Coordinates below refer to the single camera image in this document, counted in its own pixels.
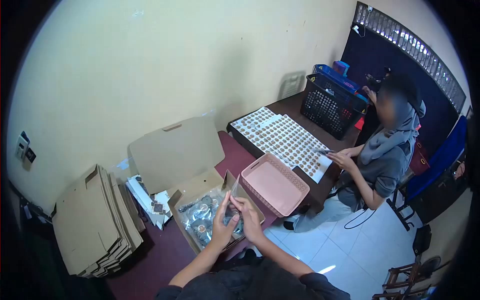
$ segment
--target person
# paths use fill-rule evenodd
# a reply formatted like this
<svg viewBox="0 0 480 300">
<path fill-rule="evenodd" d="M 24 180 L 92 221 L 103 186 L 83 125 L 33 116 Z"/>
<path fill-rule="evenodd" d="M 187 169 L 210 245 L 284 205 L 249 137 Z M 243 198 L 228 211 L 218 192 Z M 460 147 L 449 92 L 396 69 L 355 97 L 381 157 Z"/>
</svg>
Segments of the person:
<svg viewBox="0 0 480 300">
<path fill-rule="evenodd" d="M 230 241 L 239 215 L 225 226 L 228 200 L 243 217 L 243 232 L 264 257 L 248 249 L 243 258 L 233 258 L 211 270 L 218 255 Z M 273 244 L 263 233 L 257 212 L 244 198 L 227 192 L 213 221 L 212 239 L 198 256 L 176 274 L 156 300 L 187 299 L 318 299 L 348 300 L 350 295 L 332 286 L 326 277 Z"/>
<path fill-rule="evenodd" d="M 382 86 L 382 82 L 391 72 L 392 70 L 390 68 L 385 67 L 385 76 L 383 77 L 374 78 L 370 74 L 367 74 L 366 76 L 368 86 L 364 86 L 362 90 L 367 94 L 371 104 L 368 106 L 367 113 L 363 119 L 363 126 L 355 143 L 355 147 L 365 144 L 365 142 L 367 142 L 371 135 L 377 130 L 378 126 L 380 126 L 380 120 L 378 119 L 377 109 L 375 107 L 377 93 Z"/>
<path fill-rule="evenodd" d="M 425 115 L 426 108 L 415 84 L 402 74 L 386 77 L 375 100 L 381 125 L 368 141 L 327 154 L 344 171 L 323 210 L 309 208 L 295 221 L 285 221 L 286 229 L 306 232 L 362 208 L 376 210 L 394 192 L 410 164 L 415 137 L 419 135 L 419 118 Z"/>
</svg>

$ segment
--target table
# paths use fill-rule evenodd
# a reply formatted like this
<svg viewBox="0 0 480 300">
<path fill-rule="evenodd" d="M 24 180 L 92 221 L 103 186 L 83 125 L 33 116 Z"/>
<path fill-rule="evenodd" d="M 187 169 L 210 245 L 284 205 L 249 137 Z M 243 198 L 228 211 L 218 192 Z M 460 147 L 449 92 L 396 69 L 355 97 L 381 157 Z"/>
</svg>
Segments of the table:
<svg viewBox="0 0 480 300">
<path fill-rule="evenodd" d="M 349 129 L 344 139 L 339 141 L 325 130 L 320 128 L 318 125 L 310 121 L 307 117 L 300 114 L 304 93 L 305 91 L 300 92 L 296 95 L 267 105 L 266 107 L 276 114 L 287 114 L 290 118 L 305 128 L 331 150 L 340 151 L 345 148 L 353 147 L 360 133 L 360 130 L 354 126 Z M 255 158 L 261 157 L 264 154 L 263 151 L 252 144 L 245 136 L 243 136 L 231 125 L 232 122 L 238 119 L 228 123 L 227 131 L 230 132 L 233 138 L 245 149 L 247 149 L 247 151 L 250 152 L 250 154 L 252 154 Z M 316 211 L 320 212 L 323 209 L 323 203 L 325 202 L 327 195 L 340 175 L 340 168 L 335 164 L 331 164 L 318 184 L 315 183 L 299 167 L 295 167 L 293 171 L 310 186 L 310 192 L 308 193 L 307 197 L 305 197 L 302 204 L 310 204 Z"/>
<path fill-rule="evenodd" d="M 255 158 L 226 132 L 219 132 L 218 137 L 225 159 L 216 165 L 215 169 L 222 176 L 228 169 L 236 177 L 255 161 Z M 262 228 L 266 229 L 276 216 L 255 195 L 248 190 L 246 192 L 265 215 Z M 120 271 L 107 278 L 107 284 L 117 300 L 153 299 L 161 287 L 167 286 L 169 281 L 196 257 L 174 220 L 169 220 L 163 231 L 151 224 L 145 226 L 142 245 L 122 263 Z M 222 253 L 218 261 L 230 259 L 247 245 L 247 240 L 239 242 Z"/>
</svg>

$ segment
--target chair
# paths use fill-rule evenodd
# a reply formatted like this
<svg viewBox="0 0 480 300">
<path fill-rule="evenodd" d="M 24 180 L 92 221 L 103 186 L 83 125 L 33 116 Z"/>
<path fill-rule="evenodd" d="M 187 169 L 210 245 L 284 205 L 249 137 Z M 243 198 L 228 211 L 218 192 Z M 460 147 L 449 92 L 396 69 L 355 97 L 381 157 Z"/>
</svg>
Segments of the chair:
<svg viewBox="0 0 480 300">
<path fill-rule="evenodd" d="M 391 268 L 388 270 L 390 272 L 390 276 L 387 280 L 387 283 L 382 286 L 385 289 L 412 287 L 414 284 L 427 279 L 427 277 L 423 275 L 423 272 L 421 272 L 421 267 L 422 265 L 416 262 L 398 268 Z M 408 278 L 405 281 L 397 282 L 398 275 L 400 274 L 405 274 L 408 276 Z"/>
<path fill-rule="evenodd" d="M 405 296 L 421 294 L 427 291 L 429 288 L 430 286 L 428 286 L 427 288 L 416 290 L 416 291 L 409 291 L 407 289 L 403 294 L 400 292 L 375 294 L 372 296 L 372 300 L 380 300 L 381 298 L 385 298 L 386 300 L 402 300 L 403 298 L 405 298 Z"/>
<path fill-rule="evenodd" d="M 410 219 L 415 212 L 412 212 L 406 217 L 403 217 L 400 212 L 408 206 L 410 200 L 419 195 L 431 183 L 439 178 L 441 174 L 460 157 L 465 148 L 466 134 L 467 119 L 465 116 L 460 116 L 457 124 L 448 135 L 445 142 L 429 159 L 430 168 L 418 176 L 414 176 L 413 173 L 407 173 L 394 191 L 393 199 L 387 199 L 388 205 L 393 209 L 407 231 L 410 230 L 409 225 L 413 226 L 413 223 L 407 222 L 407 220 Z M 401 207 L 397 208 L 396 199 L 398 191 L 404 196 L 405 202 Z"/>
</svg>

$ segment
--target gray shirt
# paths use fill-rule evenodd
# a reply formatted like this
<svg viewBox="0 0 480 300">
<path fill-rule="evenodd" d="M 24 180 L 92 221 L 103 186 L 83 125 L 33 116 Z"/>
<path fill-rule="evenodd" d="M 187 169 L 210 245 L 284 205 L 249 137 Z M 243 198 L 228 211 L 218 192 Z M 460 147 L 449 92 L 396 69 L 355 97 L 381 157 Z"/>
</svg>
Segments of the gray shirt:
<svg viewBox="0 0 480 300">
<path fill-rule="evenodd" d="M 407 171 L 411 156 L 410 145 L 406 142 L 393 147 L 367 165 L 364 165 L 361 159 L 357 159 L 357 166 L 368 185 L 382 198 L 386 198 L 394 192 L 400 178 Z M 365 202 L 348 172 L 342 172 L 336 187 L 339 189 L 337 195 L 340 202 L 350 206 L 353 212 L 363 207 Z"/>
</svg>

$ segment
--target white tiled floor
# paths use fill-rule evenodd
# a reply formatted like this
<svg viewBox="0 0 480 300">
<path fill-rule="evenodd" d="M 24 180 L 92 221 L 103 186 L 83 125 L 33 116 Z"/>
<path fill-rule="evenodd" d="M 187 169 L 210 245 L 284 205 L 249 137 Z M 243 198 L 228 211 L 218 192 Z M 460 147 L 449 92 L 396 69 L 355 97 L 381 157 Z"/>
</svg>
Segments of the white tiled floor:
<svg viewBox="0 0 480 300">
<path fill-rule="evenodd" d="M 406 231 L 393 210 L 384 203 L 362 225 L 344 229 L 344 225 L 361 212 L 338 222 L 323 223 L 306 233 L 284 229 L 284 220 L 279 219 L 265 230 L 265 234 L 315 272 L 331 269 L 324 275 L 333 285 L 348 292 L 353 300 L 368 300 L 373 294 L 382 292 L 388 269 L 414 262 L 412 243 L 416 229 L 422 224 L 415 215 L 409 219 L 415 228 Z M 371 210 L 366 211 L 348 227 L 359 224 L 371 213 Z"/>
</svg>

